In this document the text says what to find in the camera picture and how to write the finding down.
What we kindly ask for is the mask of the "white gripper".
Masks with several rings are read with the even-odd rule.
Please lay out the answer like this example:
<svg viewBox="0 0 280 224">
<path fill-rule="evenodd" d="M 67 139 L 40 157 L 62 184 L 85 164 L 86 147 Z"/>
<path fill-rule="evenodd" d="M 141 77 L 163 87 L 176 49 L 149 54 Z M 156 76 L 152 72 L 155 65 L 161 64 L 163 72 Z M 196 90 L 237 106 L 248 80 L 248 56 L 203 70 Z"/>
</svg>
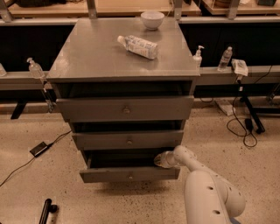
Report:
<svg viewBox="0 0 280 224">
<path fill-rule="evenodd" d="M 164 168 L 172 168 L 177 164 L 177 161 L 172 151 L 165 151 L 156 155 L 154 158 L 154 164 Z"/>
</svg>

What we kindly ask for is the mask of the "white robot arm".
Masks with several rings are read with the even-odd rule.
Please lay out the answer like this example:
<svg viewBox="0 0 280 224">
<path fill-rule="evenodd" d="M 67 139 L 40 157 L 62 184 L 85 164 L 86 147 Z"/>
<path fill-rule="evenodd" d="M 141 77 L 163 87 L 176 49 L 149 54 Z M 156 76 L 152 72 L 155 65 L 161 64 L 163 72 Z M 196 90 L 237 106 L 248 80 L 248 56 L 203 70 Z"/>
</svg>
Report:
<svg viewBox="0 0 280 224">
<path fill-rule="evenodd" d="M 158 154 L 154 164 L 163 168 L 185 166 L 184 201 L 187 224 L 232 224 L 243 213 L 246 200 L 241 191 L 217 172 L 202 164 L 183 145 Z"/>
</svg>

